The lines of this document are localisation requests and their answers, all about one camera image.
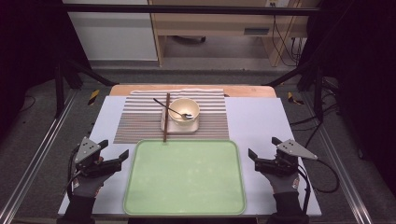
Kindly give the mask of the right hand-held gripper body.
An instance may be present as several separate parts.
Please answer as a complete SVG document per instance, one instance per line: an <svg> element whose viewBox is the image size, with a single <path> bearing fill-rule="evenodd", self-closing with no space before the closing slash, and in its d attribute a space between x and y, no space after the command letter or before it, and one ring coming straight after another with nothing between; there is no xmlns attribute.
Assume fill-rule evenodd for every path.
<svg viewBox="0 0 396 224"><path fill-rule="evenodd" d="M276 146L275 158L265 164L263 172L279 176L293 175L298 170L299 158L316 161L318 156L295 140L281 141L281 144Z"/></svg>

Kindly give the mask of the green plastic tray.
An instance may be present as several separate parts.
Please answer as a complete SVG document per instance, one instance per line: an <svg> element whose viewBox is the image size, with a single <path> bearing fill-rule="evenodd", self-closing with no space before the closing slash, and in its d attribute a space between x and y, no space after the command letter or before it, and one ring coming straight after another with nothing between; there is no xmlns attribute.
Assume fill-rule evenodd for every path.
<svg viewBox="0 0 396 224"><path fill-rule="evenodd" d="M246 208L237 145L231 140L142 140L123 209L130 216L233 216Z"/></svg>

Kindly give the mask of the white square plate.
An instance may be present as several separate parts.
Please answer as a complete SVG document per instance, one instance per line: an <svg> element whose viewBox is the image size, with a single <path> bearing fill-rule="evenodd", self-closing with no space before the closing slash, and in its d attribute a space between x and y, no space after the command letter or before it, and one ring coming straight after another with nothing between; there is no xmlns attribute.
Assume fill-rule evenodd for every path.
<svg viewBox="0 0 396 224"><path fill-rule="evenodd" d="M170 116L165 116L165 109L162 111L161 129L167 127L169 133L194 133L199 128L199 120L194 120L187 125L180 125L176 123Z"/></svg>

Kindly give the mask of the metal spoon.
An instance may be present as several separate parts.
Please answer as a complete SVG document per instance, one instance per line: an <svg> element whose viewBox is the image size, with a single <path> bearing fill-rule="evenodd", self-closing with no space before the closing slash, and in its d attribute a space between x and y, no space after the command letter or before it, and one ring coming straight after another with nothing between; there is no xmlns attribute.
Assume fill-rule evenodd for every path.
<svg viewBox="0 0 396 224"><path fill-rule="evenodd" d="M167 110L171 110L172 112L175 112L176 114L180 115L184 120L193 119L193 115L191 115L191 114L186 114L186 113L182 114L182 113L179 113L179 112L177 112L176 110L170 108L169 106L167 106L167 105L161 103L161 102L160 102L159 100L157 100L156 98L153 98L153 100L154 100L154 102L156 102L156 103L158 103L159 105L163 106L163 107L166 108Z"/></svg>

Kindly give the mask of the cream ceramic bowl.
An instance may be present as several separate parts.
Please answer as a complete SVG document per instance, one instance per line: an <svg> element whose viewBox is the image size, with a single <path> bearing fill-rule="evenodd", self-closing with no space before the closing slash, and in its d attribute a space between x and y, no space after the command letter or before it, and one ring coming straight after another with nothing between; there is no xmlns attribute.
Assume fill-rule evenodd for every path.
<svg viewBox="0 0 396 224"><path fill-rule="evenodd" d="M200 114L199 105L190 98L179 98L174 100L170 105L170 108L176 110L179 113L186 113L193 115L193 119L184 120L180 115L176 114L169 110L169 116L180 125L187 125L192 123L194 120L197 120Z"/></svg>

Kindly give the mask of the person's right hand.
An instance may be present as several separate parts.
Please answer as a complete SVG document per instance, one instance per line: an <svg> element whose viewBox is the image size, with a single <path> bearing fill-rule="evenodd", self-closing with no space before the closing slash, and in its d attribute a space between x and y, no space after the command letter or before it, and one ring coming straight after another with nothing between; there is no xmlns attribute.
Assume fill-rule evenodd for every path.
<svg viewBox="0 0 396 224"><path fill-rule="evenodd" d="M297 173L288 176L279 176L279 175L270 175L270 174L265 174L264 176L270 182L274 194L298 191L300 177Z"/></svg>

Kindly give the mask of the person's left hand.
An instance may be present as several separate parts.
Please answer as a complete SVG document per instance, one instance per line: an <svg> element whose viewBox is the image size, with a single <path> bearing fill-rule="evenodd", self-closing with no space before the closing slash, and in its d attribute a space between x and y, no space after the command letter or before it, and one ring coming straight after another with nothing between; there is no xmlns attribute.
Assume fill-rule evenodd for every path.
<svg viewBox="0 0 396 224"><path fill-rule="evenodd" d="M110 175L103 175L95 178L79 175L73 181L73 195L86 198L95 198L100 188L109 178Z"/></svg>

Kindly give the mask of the black metal stand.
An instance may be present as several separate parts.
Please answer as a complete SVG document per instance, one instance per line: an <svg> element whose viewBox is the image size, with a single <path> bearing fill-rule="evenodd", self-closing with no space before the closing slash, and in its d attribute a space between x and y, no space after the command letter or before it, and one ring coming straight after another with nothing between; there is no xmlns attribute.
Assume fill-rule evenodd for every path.
<svg viewBox="0 0 396 224"><path fill-rule="evenodd" d="M281 83L289 80L292 77L301 75L302 77L297 83L299 91L307 91L311 86L314 86L314 112L319 121L323 121L323 109L321 101L322 93L322 69L318 63L307 62L299 65L297 68L289 71L286 75L279 77L269 83L267 86L276 87Z"/></svg>
<svg viewBox="0 0 396 224"><path fill-rule="evenodd" d="M83 66L82 64L77 63L74 60L66 59L58 61L55 65L54 72L56 89L56 118L59 118L61 116L65 108L64 80L66 80L71 89L80 89L83 85L83 82L78 76L78 73L85 74L108 87L113 87L117 85L117 82L111 81L98 75L93 70L91 70L91 68Z"/></svg>

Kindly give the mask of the white cabinet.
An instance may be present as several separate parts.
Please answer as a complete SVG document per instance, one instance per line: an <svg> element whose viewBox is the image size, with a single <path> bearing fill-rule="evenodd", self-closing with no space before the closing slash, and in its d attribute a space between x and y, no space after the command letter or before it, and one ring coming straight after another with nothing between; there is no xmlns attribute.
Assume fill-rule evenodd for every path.
<svg viewBox="0 0 396 224"><path fill-rule="evenodd" d="M69 12L90 61L156 61L148 13Z"/></svg>

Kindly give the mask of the blue-grey desk label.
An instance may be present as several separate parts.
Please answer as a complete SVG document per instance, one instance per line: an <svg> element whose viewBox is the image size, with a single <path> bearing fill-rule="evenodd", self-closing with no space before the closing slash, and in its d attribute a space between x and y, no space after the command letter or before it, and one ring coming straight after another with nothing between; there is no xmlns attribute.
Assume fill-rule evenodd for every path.
<svg viewBox="0 0 396 224"><path fill-rule="evenodd" d="M244 35L267 35L270 29L265 27L248 27L244 30Z"/></svg>

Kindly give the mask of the dark curtain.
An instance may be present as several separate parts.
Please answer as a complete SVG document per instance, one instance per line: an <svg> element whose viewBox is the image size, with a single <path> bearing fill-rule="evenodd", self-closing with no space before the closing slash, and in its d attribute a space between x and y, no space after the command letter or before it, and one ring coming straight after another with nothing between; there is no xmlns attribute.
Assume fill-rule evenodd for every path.
<svg viewBox="0 0 396 224"><path fill-rule="evenodd" d="M0 138L33 86L54 79L60 56L88 68L90 63L63 0L0 0Z"/></svg>
<svg viewBox="0 0 396 224"><path fill-rule="evenodd" d="M396 0L321 0L310 38L335 23L324 74L340 84L339 99L359 147L396 196Z"/></svg>

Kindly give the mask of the dark rounded object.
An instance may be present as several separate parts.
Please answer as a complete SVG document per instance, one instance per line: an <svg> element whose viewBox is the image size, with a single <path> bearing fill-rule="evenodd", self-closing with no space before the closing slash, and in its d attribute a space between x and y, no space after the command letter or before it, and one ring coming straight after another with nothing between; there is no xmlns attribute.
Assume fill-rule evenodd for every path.
<svg viewBox="0 0 396 224"><path fill-rule="evenodd" d="M198 36L198 37L192 37L192 36L179 36L179 35L174 35L173 39L178 42L178 43L183 43L183 44L202 44L205 43L206 41L206 36Z"/></svg>

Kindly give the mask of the light wooden desk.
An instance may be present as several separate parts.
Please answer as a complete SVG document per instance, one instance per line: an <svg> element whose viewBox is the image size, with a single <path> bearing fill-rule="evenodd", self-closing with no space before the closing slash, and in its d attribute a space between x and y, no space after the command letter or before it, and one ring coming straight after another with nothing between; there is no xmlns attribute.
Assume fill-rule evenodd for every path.
<svg viewBox="0 0 396 224"><path fill-rule="evenodd" d="M148 0L152 6L221 6L221 7L316 7L320 0ZM306 16L219 15L153 13L151 15L157 46L167 36L242 36L248 27L265 27L267 35L255 36L262 40L273 67L282 60L286 44L292 38L307 37Z"/></svg>

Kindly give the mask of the aluminium rail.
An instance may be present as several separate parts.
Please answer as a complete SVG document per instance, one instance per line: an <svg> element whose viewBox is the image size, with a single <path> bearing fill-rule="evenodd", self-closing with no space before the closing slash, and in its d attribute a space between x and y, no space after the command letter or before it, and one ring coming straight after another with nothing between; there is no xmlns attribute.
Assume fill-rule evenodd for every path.
<svg viewBox="0 0 396 224"><path fill-rule="evenodd" d="M21 176L18 185L13 189L12 194L8 197L7 203L0 209L0 224L10 224L12 219L15 217L21 202L31 187L44 159L49 153L50 147L57 137L58 132L61 130L64 120L66 119L77 95L78 91L76 90L71 90L68 93L67 98L63 103L64 108L51 123L48 131L40 142L40 145L37 147L35 155Z"/></svg>
<svg viewBox="0 0 396 224"><path fill-rule="evenodd" d="M318 105L323 110L323 121L315 121L318 128L310 135L306 144L312 147L313 141L320 142L326 160L337 173L340 190L343 192L356 222L358 224L373 224L367 207L358 193L357 185L353 181L352 170L348 169L353 161L360 160L361 154L356 149L340 115L335 94L331 91L323 92L318 98Z"/></svg>

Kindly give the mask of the black metal frame bar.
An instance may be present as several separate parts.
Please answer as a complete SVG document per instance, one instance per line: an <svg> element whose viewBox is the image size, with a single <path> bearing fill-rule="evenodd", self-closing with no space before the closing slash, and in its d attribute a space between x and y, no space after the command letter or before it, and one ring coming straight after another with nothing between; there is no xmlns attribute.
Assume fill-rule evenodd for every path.
<svg viewBox="0 0 396 224"><path fill-rule="evenodd" d="M212 7L212 6L145 6L145 5L97 5L62 4L70 12L105 13L176 13L176 14L224 14L224 15L281 15L310 16L321 12L317 7Z"/></svg>

